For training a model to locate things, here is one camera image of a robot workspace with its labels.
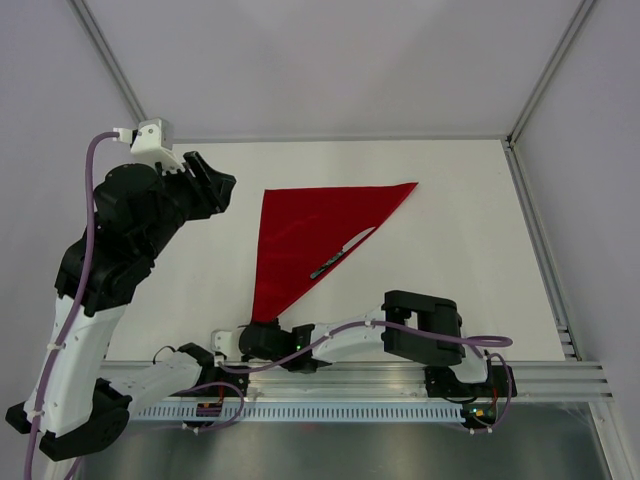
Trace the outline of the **red cloth napkin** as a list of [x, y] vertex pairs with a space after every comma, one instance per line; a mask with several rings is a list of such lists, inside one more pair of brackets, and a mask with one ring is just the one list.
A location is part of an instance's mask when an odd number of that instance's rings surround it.
[[[272, 323], [378, 230], [418, 186], [267, 190], [257, 243], [251, 321]], [[310, 274], [362, 230], [375, 230], [316, 280]]]

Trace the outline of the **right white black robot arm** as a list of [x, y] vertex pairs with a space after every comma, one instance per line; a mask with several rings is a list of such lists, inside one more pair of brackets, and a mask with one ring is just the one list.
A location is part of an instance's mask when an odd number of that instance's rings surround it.
[[335, 323], [305, 324], [289, 331], [276, 321], [241, 329], [243, 360], [259, 359], [290, 372], [314, 373], [349, 357], [382, 351], [424, 367], [430, 398], [458, 404], [516, 394], [512, 370], [499, 364], [499, 349], [513, 345], [500, 335], [466, 337], [457, 304], [449, 299], [388, 291], [381, 306]]

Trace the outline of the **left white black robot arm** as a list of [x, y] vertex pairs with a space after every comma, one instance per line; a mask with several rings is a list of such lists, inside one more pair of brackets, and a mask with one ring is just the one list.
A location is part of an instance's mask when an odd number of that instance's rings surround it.
[[186, 222], [230, 204], [234, 176], [196, 151], [183, 158], [175, 173], [140, 163], [111, 170], [89, 196], [92, 223], [63, 256], [49, 348], [56, 360], [44, 364], [29, 399], [6, 413], [21, 434], [39, 423], [39, 449], [52, 461], [106, 449], [132, 416], [174, 393], [206, 396], [217, 387], [213, 355], [194, 343], [128, 378], [99, 375], [116, 325], [162, 250]]

